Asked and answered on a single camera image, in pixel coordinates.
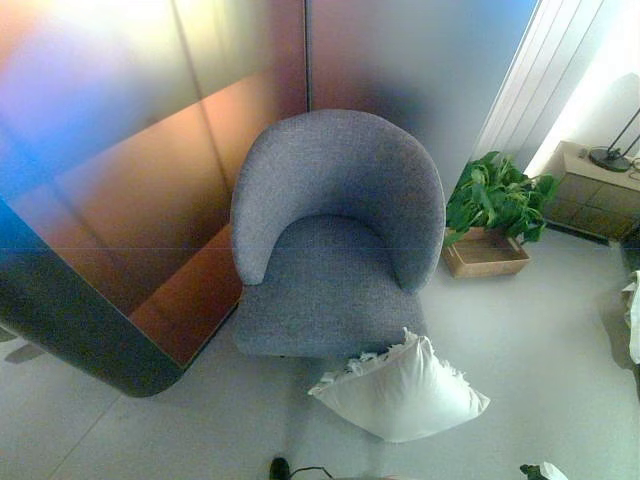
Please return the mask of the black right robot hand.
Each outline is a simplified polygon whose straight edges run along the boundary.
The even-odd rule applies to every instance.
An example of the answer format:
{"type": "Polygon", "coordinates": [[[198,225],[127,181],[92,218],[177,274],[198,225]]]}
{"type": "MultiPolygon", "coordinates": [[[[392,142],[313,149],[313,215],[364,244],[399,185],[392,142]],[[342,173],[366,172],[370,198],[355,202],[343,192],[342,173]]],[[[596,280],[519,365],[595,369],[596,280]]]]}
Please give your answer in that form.
{"type": "Polygon", "coordinates": [[[527,480],[567,480],[567,476],[550,462],[536,465],[523,464],[519,469],[527,480]]]}

